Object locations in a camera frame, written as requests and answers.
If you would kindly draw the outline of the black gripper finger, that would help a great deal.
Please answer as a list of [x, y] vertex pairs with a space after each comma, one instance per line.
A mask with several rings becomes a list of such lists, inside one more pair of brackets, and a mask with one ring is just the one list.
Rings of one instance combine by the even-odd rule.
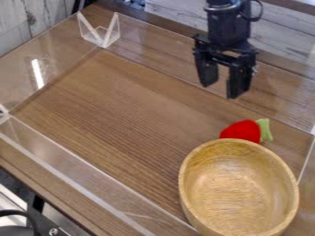
[[200, 85], [206, 88], [218, 78], [217, 63], [213, 61], [208, 53], [194, 51], [196, 72], [198, 76]]
[[250, 87], [253, 65], [233, 60], [228, 65], [226, 98], [236, 99]]

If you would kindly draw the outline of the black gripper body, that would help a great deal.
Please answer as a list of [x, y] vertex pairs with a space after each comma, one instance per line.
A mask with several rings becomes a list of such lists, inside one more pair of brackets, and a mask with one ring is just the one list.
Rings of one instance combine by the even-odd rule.
[[250, 12], [253, 2], [260, 0], [206, 0], [208, 34], [193, 37], [193, 52], [208, 53], [217, 65], [228, 67], [233, 60], [256, 63], [257, 50], [248, 42], [250, 23], [260, 20]]

